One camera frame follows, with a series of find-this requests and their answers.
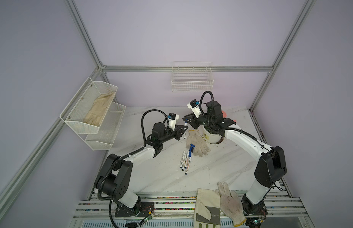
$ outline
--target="gray marble vein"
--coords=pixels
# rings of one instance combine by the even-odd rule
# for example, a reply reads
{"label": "gray marble vein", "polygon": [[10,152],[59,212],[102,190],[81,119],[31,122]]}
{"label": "gray marble vein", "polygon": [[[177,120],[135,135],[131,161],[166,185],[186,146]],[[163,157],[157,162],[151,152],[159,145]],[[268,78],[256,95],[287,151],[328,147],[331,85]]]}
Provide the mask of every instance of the gray marble vein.
{"label": "gray marble vein", "polygon": [[[111,153],[123,155],[142,146],[141,116],[149,109],[179,114],[177,124],[184,124],[182,116],[191,113],[187,107],[127,107]],[[258,134],[246,107],[223,107],[227,117],[255,137]],[[145,134],[151,133],[156,122],[163,121],[161,113],[150,112],[144,118]],[[163,151],[155,158],[133,167],[129,188],[134,192],[186,192],[197,188],[215,190],[217,182],[227,182],[231,190],[250,189],[255,177],[256,162],[238,145],[225,139],[211,145],[205,157],[192,157],[188,175],[179,168],[186,139],[172,139],[164,143]]]}

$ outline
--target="glove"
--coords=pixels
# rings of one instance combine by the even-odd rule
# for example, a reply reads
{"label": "glove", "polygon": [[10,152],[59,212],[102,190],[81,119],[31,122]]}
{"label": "glove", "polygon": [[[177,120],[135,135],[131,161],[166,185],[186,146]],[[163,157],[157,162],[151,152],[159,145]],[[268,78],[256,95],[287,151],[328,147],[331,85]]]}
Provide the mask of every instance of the glove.
{"label": "glove", "polygon": [[198,130],[190,130],[189,136],[187,138],[187,149],[190,148],[190,144],[195,145],[196,147],[193,149],[193,155],[202,157],[203,155],[207,155],[208,152],[211,150],[202,136],[198,133]]}
{"label": "glove", "polygon": [[234,222],[234,226],[241,226],[245,221],[246,218],[244,216],[244,209],[243,203],[240,200],[238,194],[234,191],[228,189],[228,184],[225,182],[217,183],[218,190],[216,192],[220,193],[220,204],[221,210],[225,215],[232,219]]}
{"label": "glove", "polygon": [[220,197],[217,192],[198,189],[193,228],[220,228]]}

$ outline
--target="white wire basket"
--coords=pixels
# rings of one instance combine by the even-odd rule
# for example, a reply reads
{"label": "white wire basket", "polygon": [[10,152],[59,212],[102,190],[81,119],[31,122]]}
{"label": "white wire basket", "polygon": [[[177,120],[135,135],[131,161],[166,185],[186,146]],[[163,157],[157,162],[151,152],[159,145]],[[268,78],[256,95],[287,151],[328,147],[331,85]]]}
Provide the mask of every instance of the white wire basket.
{"label": "white wire basket", "polygon": [[86,144],[92,150],[110,150],[113,146],[126,106],[112,102],[98,134],[88,134]]}
{"label": "white wire basket", "polygon": [[[65,118],[65,120],[61,118],[62,113],[60,115],[60,118],[77,134],[97,134],[103,124],[105,116],[103,116],[103,119],[100,121],[99,126],[84,123],[84,118],[92,108],[94,101],[101,94],[108,94],[114,92],[113,97],[111,98],[111,100],[113,100],[117,88],[117,86],[108,84],[106,82],[91,80],[90,85],[88,85],[85,92],[82,94],[82,97],[75,104],[74,108]],[[108,112],[110,105],[111,104],[109,104],[109,106],[106,108],[106,113]]]}
{"label": "white wire basket", "polygon": [[211,62],[173,62],[172,67],[171,90],[173,92],[212,89]]}

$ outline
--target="black mounting plate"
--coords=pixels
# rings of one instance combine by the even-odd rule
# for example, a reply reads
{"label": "black mounting plate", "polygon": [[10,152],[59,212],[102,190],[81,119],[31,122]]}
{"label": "black mounting plate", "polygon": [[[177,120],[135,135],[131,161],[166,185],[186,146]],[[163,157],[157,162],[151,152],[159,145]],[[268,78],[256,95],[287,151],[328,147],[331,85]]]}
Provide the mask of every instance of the black mounting plate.
{"label": "black mounting plate", "polygon": [[[146,217],[149,215],[149,211],[153,211],[154,202],[141,202],[140,212],[136,217]],[[129,215],[129,211],[124,207],[120,207],[117,205],[117,209],[115,210],[115,217],[131,217]]]}

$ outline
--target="white cotton glove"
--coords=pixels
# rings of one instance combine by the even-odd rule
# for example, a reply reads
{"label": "white cotton glove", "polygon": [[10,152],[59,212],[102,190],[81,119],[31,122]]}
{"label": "white cotton glove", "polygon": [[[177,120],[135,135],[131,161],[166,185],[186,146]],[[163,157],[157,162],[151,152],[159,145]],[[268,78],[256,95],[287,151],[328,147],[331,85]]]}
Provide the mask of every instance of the white cotton glove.
{"label": "white cotton glove", "polygon": [[241,202],[240,197],[234,191],[228,189],[228,184],[218,182],[218,190],[216,192],[220,193],[220,204],[221,210],[227,217],[230,217],[234,222],[234,226],[241,226],[246,218],[244,216],[243,203]]}
{"label": "white cotton glove", "polygon": [[202,157],[203,155],[207,155],[208,152],[211,150],[207,146],[202,136],[199,134],[198,130],[189,131],[189,136],[187,138],[187,144],[186,144],[187,149],[190,148],[191,144],[195,145],[195,148],[193,149],[194,156],[198,155],[199,157]]}
{"label": "white cotton glove", "polygon": [[220,197],[217,192],[198,189],[193,228],[220,228]]}

